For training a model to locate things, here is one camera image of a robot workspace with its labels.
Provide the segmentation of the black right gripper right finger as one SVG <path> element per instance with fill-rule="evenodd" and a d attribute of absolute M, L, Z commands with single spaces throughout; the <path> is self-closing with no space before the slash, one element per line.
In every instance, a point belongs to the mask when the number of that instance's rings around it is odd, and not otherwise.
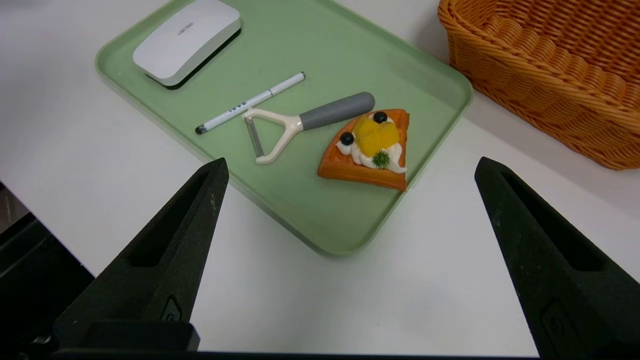
<path fill-rule="evenodd" d="M 638 358 L 638 281 L 507 166 L 475 183 L 539 356 Z"/>

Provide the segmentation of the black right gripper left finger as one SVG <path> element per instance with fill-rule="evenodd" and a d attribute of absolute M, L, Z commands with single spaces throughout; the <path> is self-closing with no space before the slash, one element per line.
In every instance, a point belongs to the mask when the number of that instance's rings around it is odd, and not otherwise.
<path fill-rule="evenodd" d="M 196 351 L 190 323 L 229 171 L 200 167 L 54 323 L 61 350 Z"/>

